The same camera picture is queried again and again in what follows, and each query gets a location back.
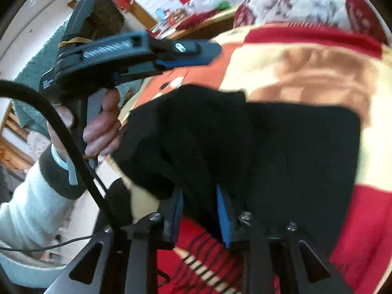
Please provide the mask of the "left forearm grey sleeve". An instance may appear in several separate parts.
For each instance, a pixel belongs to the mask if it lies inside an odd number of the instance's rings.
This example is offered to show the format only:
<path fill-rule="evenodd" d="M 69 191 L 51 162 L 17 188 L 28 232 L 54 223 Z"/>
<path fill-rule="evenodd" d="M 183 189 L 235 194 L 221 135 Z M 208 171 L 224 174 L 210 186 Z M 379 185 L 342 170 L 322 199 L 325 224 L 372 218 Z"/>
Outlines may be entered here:
<path fill-rule="evenodd" d="M 1 246 L 21 252 L 1 251 L 1 265 L 15 284 L 48 288 L 63 266 L 40 261 L 29 250 L 47 247 L 66 215 L 86 189 L 68 182 L 68 165 L 54 146 L 47 148 L 30 168 L 9 202 L 1 204 Z"/>

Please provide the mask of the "bare left hand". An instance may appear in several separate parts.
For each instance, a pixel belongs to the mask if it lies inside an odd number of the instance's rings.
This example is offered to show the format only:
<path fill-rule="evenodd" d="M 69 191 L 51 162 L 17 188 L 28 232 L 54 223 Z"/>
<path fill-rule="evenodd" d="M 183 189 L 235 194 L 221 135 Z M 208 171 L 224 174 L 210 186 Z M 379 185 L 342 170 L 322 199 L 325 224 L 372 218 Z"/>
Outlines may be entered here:
<path fill-rule="evenodd" d="M 102 111 L 84 128 L 82 139 L 86 143 L 84 151 L 86 157 L 106 156 L 120 146 L 122 135 L 120 133 L 121 123 L 118 119 L 120 114 L 119 102 L 120 94 L 116 88 L 105 93 L 102 100 Z M 70 130 L 74 123 L 72 112 L 65 106 L 57 106 L 55 110 L 67 129 Z M 68 153 L 59 136 L 57 136 L 51 124 L 47 123 L 47 128 L 54 149 L 59 157 L 66 161 Z"/>

